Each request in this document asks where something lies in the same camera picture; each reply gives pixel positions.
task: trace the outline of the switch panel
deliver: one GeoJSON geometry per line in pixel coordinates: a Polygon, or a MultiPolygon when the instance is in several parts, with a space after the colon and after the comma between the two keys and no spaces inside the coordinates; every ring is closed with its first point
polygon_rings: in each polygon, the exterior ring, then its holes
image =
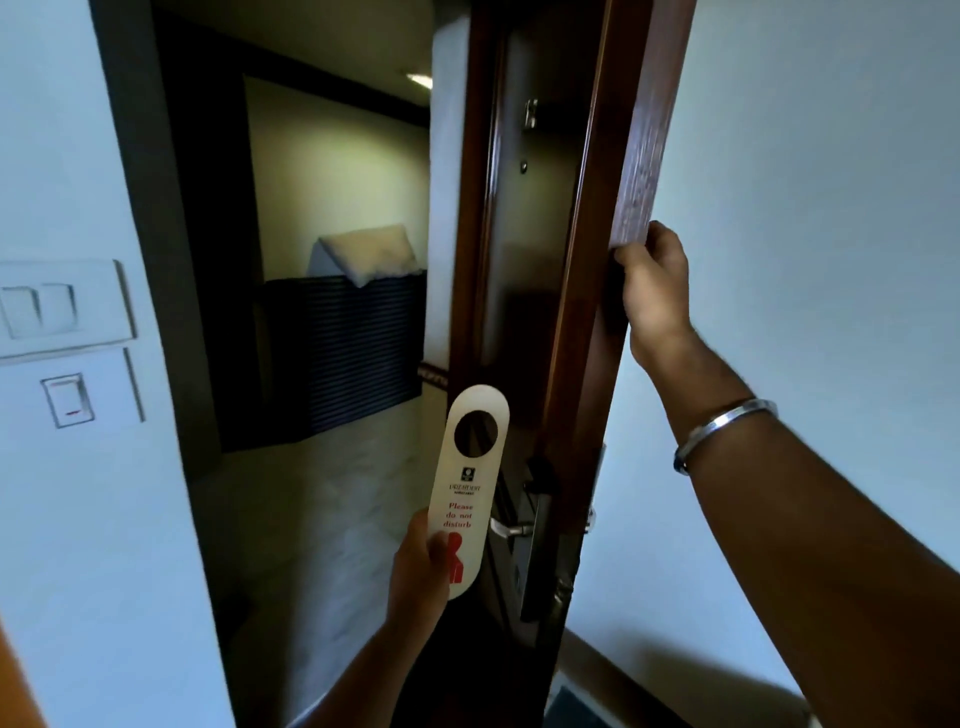
{"type": "Polygon", "coordinates": [[[0,466],[5,453],[94,442],[143,421],[122,347],[50,359],[0,361],[0,466]]]}
{"type": "Polygon", "coordinates": [[[115,261],[0,261],[0,358],[132,338],[115,261]]]}
{"type": "Polygon", "coordinates": [[[91,422],[93,407],[84,386],[84,375],[56,376],[40,382],[47,393],[57,428],[91,422]]]}

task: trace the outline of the wooden door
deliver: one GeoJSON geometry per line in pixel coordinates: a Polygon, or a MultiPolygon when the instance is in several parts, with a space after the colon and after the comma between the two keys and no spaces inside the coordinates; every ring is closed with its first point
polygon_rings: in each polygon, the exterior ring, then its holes
{"type": "Polygon", "coordinates": [[[397,725],[542,721],[627,328],[610,247],[646,236],[693,5],[473,8],[448,396],[506,395],[493,517],[521,535],[489,534],[397,725]]]}

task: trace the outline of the white door hanger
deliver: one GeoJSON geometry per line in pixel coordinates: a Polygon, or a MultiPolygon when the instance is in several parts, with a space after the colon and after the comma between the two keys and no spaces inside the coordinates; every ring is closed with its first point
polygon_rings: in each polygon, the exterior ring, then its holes
{"type": "Polygon", "coordinates": [[[509,424],[510,406],[506,398],[487,384],[464,390],[450,406],[446,418],[427,531],[430,536],[438,531],[449,534],[451,599],[465,592],[480,572],[509,424]],[[474,411],[486,412],[496,423],[493,445],[479,457],[469,457],[457,447],[457,425],[474,411]]]}

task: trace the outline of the metal bracelet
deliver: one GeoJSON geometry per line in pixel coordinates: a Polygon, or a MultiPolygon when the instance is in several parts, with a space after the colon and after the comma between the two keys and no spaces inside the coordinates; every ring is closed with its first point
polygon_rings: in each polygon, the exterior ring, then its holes
{"type": "Polygon", "coordinates": [[[769,412],[777,417],[777,406],[770,400],[747,400],[731,410],[724,412],[719,417],[714,417],[706,425],[694,429],[686,442],[677,448],[673,454],[673,469],[681,475],[690,475],[686,471],[686,458],[690,456],[700,443],[722,427],[726,427],[734,420],[739,420],[744,415],[751,415],[754,412],[769,412]]]}

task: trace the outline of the red figure icon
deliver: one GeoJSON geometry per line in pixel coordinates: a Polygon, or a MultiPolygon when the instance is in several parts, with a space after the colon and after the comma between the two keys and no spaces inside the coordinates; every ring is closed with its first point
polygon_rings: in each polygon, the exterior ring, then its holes
{"type": "Polygon", "coordinates": [[[464,580],[464,562],[457,558],[457,549],[464,537],[454,531],[446,542],[446,562],[450,565],[450,583],[459,584],[464,580]]]}

